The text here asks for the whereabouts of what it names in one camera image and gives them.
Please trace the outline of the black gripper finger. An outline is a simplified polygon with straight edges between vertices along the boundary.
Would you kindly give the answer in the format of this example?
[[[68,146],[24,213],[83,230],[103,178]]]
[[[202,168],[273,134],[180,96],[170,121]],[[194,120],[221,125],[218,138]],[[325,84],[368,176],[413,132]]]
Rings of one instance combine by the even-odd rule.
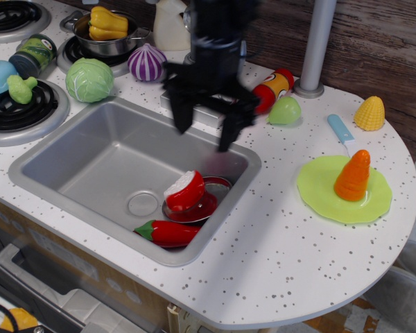
[[[220,136],[218,151],[227,152],[244,128],[253,126],[256,114],[254,108],[230,107],[225,112],[222,133]]]
[[[171,111],[173,113],[174,125],[183,134],[193,123],[193,101],[183,94],[169,92]]]

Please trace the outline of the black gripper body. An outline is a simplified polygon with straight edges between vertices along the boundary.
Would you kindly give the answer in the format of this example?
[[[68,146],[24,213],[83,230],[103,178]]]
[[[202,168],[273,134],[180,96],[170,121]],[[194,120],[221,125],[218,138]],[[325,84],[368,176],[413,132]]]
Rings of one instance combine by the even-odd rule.
[[[230,107],[255,109],[259,99],[239,82],[242,43],[243,38],[237,36],[228,39],[193,36],[194,63],[166,62],[164,89],[167,93],[188,96],[194,107],[203,105],[224,116]]]

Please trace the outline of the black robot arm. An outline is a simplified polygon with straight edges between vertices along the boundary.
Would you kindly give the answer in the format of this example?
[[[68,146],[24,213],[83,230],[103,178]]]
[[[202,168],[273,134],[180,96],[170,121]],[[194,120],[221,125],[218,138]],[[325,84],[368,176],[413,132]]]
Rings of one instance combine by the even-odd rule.
[[[259,98],[239,82],[243,35],[256,18],[258,5],[258,1],[192,1],[193,63],[164,64],[164,89],[175,127],[180,133],[191,127],[196,105],[223,114],[220,152],[228,151],[239,133],[253,125],[259,105]]]

